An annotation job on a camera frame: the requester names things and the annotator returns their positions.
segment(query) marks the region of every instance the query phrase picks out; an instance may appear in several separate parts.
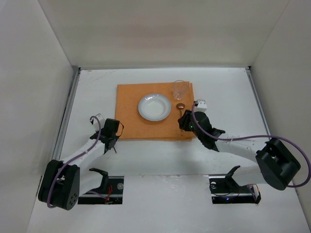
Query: white table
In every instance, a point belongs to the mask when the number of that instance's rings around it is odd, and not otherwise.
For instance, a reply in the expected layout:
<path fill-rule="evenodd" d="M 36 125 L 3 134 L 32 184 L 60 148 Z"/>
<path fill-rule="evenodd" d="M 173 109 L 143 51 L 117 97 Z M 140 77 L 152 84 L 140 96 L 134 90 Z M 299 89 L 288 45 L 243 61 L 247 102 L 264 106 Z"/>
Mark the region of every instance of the white table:
<path fill-rule="evenodd" d="M 207 101 L 214 127 L 240 136 L 265 134 L 244 68 L 84 70 L 61 157 L 94 133 L 91 115 L 114 117 L 117 84 L 178 79 L 192 82 L 195 98 Z M 28 232 L 310 232 L 294 189 L 277 191 L 261 184 L 258 206 L 212 204 L 206 175 L 227 173 L 236 165 L 256 166 L 247 159 L 207 150 L 197 139 L 120 140 L 116 149 L 117 154 L 108 152 L 94 166 L 125 176 L 122 205 L 76 205 L 66 212 L 36 201 Z"/>

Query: clear glass cup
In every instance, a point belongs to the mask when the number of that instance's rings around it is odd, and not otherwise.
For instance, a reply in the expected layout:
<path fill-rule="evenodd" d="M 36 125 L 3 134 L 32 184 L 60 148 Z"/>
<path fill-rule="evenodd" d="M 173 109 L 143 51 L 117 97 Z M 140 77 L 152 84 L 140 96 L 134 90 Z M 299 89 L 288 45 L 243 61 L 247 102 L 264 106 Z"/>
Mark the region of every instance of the clear glass cup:
<path fill-rule="evenodd" d="M 177 100 L 181 100 L 185 97 L 185 93 L 187 92 L 189 88 L 189 83 L 182 81 L 182 80 L 176 80 L 173 83 L 173 96 Z"/>

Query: screw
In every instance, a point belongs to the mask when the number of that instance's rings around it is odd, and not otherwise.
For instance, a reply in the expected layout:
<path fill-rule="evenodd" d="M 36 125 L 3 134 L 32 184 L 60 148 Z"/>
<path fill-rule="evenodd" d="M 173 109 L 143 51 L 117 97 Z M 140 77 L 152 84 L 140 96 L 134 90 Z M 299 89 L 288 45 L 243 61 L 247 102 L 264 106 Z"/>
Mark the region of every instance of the screw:
<path fill-rule="evenodd" d="M 124 187 L 124 185 L 123 185 L 122 183 L 118 183 L 117 188 L 118 188 L 119 190 L 123 189 L 123 187 Z"/>
<path fill-rule="evenodd" d="M 210 183 L 210 187 L 212 188 L 212 189 L 216 189 L 217 187 L 216 187 L 216 182 L 211 182 Z"/>

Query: orange mat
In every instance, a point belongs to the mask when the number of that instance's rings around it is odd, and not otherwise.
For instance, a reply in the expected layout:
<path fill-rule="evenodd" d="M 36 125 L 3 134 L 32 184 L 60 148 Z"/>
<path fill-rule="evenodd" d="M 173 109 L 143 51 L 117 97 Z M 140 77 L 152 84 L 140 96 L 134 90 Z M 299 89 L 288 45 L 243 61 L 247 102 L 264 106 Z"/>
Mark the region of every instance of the orange mat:
<path fill-rule="evenodd" d="M 140 100 L 152 93 L 162 94 L 171 102 L 171 112 L 162 121 L 148 121 L 138 112 Z M 180 111 L 176 108 L 176 105 L 182 102 L 186 106 L 185 109 L 191 109 L 193 101 L 194 95 L 191 83 L 189 83 L 189 89 L 182 100 L 176 100 L 173 97 L 173 83 L 118 85 L 115 119 L 124 125 L 124 130 L 120 138 L 174 141 L 191 140 L 194 137 L 192 132 L 184 131 L 183 136 L 181 136 L 177 122 L 180 118 Z"/>

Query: spoon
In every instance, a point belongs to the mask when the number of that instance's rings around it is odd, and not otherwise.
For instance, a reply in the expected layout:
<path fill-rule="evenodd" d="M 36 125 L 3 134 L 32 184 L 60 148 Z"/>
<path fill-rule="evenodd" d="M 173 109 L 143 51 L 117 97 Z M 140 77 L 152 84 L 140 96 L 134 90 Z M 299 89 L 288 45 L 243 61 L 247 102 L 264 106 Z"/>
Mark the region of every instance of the spoon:
<path fill-rule="evenodd" d="M 183 104 L 183 103 L 178 103 L 178 104 L 176 105 L 176 108 L 177 108 L 178 110 L 180 110 L 180 117 L 182 117 L 182 116 L 183 116 L 183 109 L 185 108 L 185 104 Z"/>

